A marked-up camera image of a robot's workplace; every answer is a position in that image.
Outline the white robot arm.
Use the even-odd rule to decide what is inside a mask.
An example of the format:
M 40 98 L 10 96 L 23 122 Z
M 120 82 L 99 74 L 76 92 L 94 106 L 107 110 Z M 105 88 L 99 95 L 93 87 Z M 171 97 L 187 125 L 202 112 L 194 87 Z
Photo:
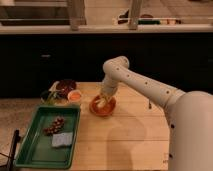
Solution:
M 113 96 L 123 82 L 160 106 L 169 134 L 168 171 L 213 171 L 213 95 L 184 92 L 129 70 L 125 56 L 103 64 L 101 93 Z

